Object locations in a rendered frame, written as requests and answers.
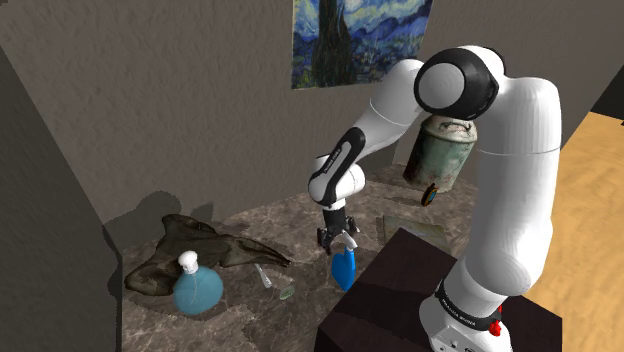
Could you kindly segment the blue spray bottle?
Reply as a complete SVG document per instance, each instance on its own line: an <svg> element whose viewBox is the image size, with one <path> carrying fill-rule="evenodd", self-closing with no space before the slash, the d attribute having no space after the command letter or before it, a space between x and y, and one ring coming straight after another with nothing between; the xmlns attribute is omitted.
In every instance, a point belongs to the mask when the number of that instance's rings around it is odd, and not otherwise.
<svg viewBox="0 0 624 352"><path fill-rule="evenodd" d="M355 281L356 260L354 250L358 247L353 237L343 231L338 238L344 242L342 253L336 253L332 257L331 274L338 286L347 292Z"/></svg>

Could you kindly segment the dark robot stand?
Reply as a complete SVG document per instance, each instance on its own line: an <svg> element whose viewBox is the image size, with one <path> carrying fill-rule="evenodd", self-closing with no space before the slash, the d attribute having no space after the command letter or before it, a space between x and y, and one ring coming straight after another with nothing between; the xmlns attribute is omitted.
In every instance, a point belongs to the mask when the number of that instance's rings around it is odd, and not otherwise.
<svg viewBox="0 0 624 352"><path fill-rule="evenodd" d="M320 323L314 352L433 352L419 319L456 259L400 229ZM513 352L563 352L562 318L523 296L502 305Z"/></svg>

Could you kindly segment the rusty green milk can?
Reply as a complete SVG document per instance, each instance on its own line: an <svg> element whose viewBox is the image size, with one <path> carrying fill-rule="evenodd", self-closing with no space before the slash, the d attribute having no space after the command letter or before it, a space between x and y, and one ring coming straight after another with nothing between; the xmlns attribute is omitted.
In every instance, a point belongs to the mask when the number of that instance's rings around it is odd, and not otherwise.
<svg viewBox="0 0 624 352"><path fill-rule="evenodd" d="M420 191L431 184L439 193L450 191L477 138L473 121L432 115L420 126L404 179Z"/></svg>

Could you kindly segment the dark animal skull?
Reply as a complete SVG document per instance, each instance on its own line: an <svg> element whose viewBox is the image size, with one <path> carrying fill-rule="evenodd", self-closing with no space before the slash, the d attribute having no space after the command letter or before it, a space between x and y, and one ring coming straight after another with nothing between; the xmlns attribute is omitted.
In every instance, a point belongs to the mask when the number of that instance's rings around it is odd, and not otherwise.
<svg viewBox="0 0 624 352"><path fill-rule="evenodd" d="M126 275L125 287L147 296L168 296L183 273L178 262L185 251L198 254L201 266L228 268L245 264L287 267L291 261L271 247L243 236L220 233L192 217L168 214L162 218L165 235L154 254Z"/></svg>

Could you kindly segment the round blue flask white stopper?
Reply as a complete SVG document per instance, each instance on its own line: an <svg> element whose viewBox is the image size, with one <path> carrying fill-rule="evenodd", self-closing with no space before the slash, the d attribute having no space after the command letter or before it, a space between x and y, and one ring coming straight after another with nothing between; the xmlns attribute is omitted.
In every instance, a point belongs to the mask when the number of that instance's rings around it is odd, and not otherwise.
<svg viewBox="0 0 624 352"><path fill-rule="evenodd" d="M198 315L217 305L224 285L219 274L200 266L195 251L185 251L178 257L183 269L173 289L176 308L187 315Z"/></svg>

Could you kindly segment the blue swirling night painting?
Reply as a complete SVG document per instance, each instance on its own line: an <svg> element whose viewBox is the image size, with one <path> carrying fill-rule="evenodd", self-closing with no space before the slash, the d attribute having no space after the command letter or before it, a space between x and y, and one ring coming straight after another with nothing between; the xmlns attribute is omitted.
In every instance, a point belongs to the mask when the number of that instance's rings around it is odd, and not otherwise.
<svg viewBox="0 0 624 352"><path fill-rule="evenodd" d="M376 83L414 59L433 0L293 0L291 87Z"/></svg>

